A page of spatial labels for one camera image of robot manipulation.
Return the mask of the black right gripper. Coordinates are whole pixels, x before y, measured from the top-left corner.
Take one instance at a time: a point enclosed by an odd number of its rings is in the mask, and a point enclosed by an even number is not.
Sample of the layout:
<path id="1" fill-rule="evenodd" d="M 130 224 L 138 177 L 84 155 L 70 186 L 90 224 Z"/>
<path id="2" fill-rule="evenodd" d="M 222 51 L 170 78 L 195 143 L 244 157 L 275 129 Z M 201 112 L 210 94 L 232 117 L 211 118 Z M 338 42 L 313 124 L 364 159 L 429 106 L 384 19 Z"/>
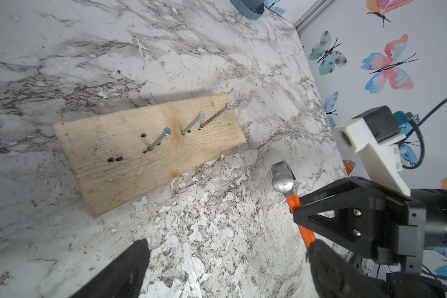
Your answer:
<path id="1" fill-rule="evenodd" d="M 406 196 L 361 177 L 342 178 L 306 196 L 294 222 L 378 264 L 422 272 L 423 252 L 447 247 L 447 190 Z"/>

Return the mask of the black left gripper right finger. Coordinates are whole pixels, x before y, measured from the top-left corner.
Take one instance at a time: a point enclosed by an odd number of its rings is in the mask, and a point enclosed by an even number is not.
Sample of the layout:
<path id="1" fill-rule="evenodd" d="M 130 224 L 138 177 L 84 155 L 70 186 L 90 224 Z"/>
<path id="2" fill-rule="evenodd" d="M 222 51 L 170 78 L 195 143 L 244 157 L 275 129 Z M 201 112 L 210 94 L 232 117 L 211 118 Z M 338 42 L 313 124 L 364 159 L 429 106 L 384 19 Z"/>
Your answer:
<path id="1" fill-rule="evenodd" d="M 321 298 L 386 298 L 374 279 L 349 265 L 325 242 L 315 240 L 307 249 L 312 279 Z"/>

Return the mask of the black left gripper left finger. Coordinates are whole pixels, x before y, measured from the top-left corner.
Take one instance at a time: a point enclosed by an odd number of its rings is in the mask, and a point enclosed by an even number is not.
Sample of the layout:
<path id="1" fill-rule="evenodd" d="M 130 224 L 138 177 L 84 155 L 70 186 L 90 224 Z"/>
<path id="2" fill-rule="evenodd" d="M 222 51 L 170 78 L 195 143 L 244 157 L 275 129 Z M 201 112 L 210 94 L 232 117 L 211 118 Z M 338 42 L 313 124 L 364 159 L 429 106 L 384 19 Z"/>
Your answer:
<path id="1" fill-rule="evenodd" d="M 150 249 L 147 240 L 137 240 L 72 296 L 137 298 L 149 263 Z"/>

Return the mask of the orange handled claw hammer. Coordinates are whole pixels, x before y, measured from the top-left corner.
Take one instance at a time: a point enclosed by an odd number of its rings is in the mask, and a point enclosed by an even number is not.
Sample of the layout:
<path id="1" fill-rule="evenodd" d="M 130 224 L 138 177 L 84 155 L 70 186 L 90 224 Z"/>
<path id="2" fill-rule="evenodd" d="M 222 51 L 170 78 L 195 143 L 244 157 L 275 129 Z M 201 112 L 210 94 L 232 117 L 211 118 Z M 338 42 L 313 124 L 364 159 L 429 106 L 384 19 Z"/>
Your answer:
<path id="1" fill-rule="evenodd" d="M 275 191 L 281 193 L 289 206 L 291 214 L 296 209 L 302 207 L 299 196 L 296 193 L 294 187 L 295 176 L 286 161 L 280 161 L 271 166 L 272 185 Z M 307 228 L 298 225 L 299 232 L 304 241 L 305 247 L 309 248 L 310 245 L 316 240 L 314 232 Z"/>

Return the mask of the wooden board with holes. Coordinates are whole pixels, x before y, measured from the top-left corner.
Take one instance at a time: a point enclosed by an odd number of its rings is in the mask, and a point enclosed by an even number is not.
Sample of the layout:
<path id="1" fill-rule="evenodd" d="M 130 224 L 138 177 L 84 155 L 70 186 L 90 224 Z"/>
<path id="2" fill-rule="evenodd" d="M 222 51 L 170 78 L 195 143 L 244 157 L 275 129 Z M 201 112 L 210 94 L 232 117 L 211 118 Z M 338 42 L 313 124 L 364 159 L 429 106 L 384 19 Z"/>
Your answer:
<path id="1" fill-rule="evenodd" d="M 60 122 L 53 128 L 90 213 L 100 216 L 243 145 L 247 139 L 233 110 L 199 128 L 227 103 L 222 93 Z M 205 118 L 181 135 L 199 111 Z M 172 134 L 148 151 L 165 127 Z"/>

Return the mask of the dark steel nail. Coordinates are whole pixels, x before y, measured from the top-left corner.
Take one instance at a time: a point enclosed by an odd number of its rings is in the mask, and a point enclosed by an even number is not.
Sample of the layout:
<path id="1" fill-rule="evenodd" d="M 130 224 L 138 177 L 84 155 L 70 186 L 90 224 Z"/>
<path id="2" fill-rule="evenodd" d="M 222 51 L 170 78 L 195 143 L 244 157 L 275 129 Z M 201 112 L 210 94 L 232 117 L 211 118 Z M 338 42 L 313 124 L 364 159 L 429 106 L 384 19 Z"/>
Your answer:
<path id="1" fill-rule="evenodd" d="M 207 119 L 205 122 L 203 122 L 199 128 L 203 129 L 205 128 L 205 126 L 207 126 L 208 124 L 210 124 L 212 121 L 216 120 L 219 116 L 221 116 L 223 113 L 229 111 L 232 109 L 232 105 L 227 103 L 221 110 L 219 110 L 218 112 L 216 112 L 212 117 L 210 117 L 209 119 Z"/>

